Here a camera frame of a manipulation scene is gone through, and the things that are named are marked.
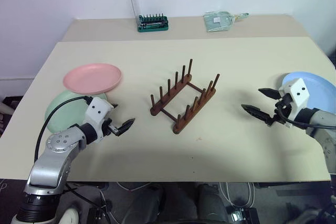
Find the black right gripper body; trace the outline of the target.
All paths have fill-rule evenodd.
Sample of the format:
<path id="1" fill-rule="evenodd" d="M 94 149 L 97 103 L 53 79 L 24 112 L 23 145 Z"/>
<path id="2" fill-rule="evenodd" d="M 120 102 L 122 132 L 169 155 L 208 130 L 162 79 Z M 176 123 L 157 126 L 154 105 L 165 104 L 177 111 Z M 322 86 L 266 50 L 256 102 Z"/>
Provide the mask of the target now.
<path id="1" fill-rule="evenodd" d="M 275 110 L 274 110 L 274 116 L 271 118 L 270 115 L 268 115 L 267 119 L 265 120 L 265 123 L 268 126 L 272 126 L 274 122 L 279 122 L 281 124 L 285 124 L 287 122 L 288 116 L 292 110 L 292 106 L 290 103 L 292 102 L 292 98 L 290 94 L 285 94 L 283 97 L 280 96 L 280 94 L 272 94 L 267 95 L 267 97 L 270 97 L 274 100 L 278 100 L 278 102 L 275 104 Z"/>

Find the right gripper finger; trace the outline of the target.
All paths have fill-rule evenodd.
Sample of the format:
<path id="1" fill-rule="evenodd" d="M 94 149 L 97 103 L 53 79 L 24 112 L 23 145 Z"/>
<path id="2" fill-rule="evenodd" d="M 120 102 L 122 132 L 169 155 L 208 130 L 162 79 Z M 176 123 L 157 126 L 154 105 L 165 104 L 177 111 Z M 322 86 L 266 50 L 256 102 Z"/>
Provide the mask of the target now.
<path id="1" fill-rule="evenodd" d="M 271 117 L 269 114 L 261 111 L 259 108 L 252 106 L 252 105 L 248 105 L 248 104 L 242 104 L 241 107 L 250 115 L 252 115 L 253 117 L 265 122 L 266 124 L 270 124 L 271 123 Z"/>
<path id="2" fill-rule="evenodd" d="M 258 89 L 259 92 L 261 92 L 262 94 L 264 94 L 265 96 L 272 98 L 274 100 L 280 100 L 281 99 L 281 95 L 280 92 L 276 89 L 272 89 L 272 88 L 260 88 Z"/>

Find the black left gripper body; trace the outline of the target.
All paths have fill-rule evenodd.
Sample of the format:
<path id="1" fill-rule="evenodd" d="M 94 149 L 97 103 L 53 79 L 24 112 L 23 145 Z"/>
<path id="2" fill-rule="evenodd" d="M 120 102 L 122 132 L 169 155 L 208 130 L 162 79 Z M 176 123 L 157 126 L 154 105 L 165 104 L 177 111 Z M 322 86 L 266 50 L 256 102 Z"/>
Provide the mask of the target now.
<path id="1" fill-rule="evenodd" d="M 115 136 L 118 136 L 119 130 L 112 125 L 112 120 L 107 119 L 103 122 L 103 136 L 108 136 L 110 134 L 113 134 Z"/>

